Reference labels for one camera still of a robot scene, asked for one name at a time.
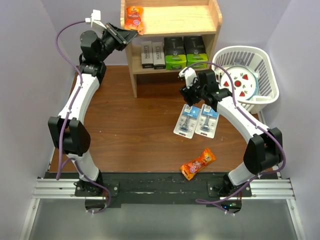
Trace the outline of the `orange razor bag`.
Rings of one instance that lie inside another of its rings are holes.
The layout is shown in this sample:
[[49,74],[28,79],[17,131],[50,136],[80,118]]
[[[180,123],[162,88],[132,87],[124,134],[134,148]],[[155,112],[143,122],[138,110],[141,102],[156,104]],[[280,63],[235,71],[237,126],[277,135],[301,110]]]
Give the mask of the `orange razor bag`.
[[130,6],[126,9],[126,20],[124,28],[126,30],[137,31],[139,35],[144,35],[145,26],[143,22],[144,9],[138,6]]
[[200,157],[183,164],[180,167],[181,173],[190,181],[198,172],[216,160],[216,156],[209,148],[206,148]]

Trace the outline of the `blue razor blister pack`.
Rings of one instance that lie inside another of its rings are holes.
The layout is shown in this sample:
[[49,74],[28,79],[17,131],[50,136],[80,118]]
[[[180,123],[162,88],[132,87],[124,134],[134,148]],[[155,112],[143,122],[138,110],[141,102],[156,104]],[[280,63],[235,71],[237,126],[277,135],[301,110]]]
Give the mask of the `blue razor blister pack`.
[[173,133],[187,139],[192,139],[198,124],[201,109],[184,104]]
[[197,135],[213,139],[215,137],[219,116],[219,113],[209,105],[203,104],[197,121],[195,133]]

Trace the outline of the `silver Harry's razor box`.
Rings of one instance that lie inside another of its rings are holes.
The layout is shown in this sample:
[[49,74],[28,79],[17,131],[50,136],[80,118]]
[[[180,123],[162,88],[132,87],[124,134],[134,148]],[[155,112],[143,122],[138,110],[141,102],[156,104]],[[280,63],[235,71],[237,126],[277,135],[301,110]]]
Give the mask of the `silver Harry's razor box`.
[[151,41],[141,42],[141,65],[143,69],[153,69],[153,48]]

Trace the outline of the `white Harry's razor box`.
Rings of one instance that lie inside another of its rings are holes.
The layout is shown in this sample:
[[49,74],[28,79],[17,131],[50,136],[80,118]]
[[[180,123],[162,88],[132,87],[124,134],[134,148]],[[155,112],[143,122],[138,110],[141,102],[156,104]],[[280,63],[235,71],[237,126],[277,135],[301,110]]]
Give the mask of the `white Harry's razor box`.
[[166,68],[164,47],[162,42],[152,43],[153,68],[162,70]]

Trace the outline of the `black green razor box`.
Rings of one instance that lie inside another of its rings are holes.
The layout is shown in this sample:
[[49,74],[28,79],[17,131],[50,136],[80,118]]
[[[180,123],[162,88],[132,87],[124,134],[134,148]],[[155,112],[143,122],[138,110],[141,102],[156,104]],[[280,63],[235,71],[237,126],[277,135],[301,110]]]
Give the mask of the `black green razor box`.
[[164,38],[164,60],[166,70],[182,70],[187,65],[187,57],[182,37]]
[[207,67],[208,56],[202,36],[191,35],[183,38],[186,53],[186,65],[194,64],[194,69],[204,69]]

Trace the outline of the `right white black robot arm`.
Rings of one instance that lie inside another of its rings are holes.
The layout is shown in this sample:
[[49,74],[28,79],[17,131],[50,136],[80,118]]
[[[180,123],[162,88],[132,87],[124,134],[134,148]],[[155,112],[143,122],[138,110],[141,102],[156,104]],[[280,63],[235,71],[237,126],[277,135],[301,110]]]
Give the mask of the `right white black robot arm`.
[[269,168],[285,164],[282,132],[276,127],[269,128],[251,116],[237,103],[233,92],[220,86],[212,69],[196,72],[186,67],[178,75],[185,80],[185,85],[179,91],[189,106],[204,101],[225,117],[247,143],[243,162],[223,177],[220,189],[223,196],[235,196],[241,190],[241,185]]

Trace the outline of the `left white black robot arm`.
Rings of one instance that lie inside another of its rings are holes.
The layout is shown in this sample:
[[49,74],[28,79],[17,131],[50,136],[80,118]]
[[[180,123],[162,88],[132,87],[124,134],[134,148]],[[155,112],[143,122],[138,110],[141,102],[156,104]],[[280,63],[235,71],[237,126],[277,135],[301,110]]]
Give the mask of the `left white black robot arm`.
[[79,191],[92,196],[110,197],[102,173],[90,154],[91,136],[84,126],[84,120],[89,104],[105,76],[105,59],[113,51],[124,50],[138,32],[118,28],[111,23],[101,24],[98,31],[101,36],[92,29],[80,35],[79,64],[72,65],[77,72],[76,83],[66,105],[57,116],[49,118],[48,127],[59,157],[67,156],[66,161],[58,160],[56,179],[61,178],[65,165],[72,162],[79,174],[79,180],[75,183]]

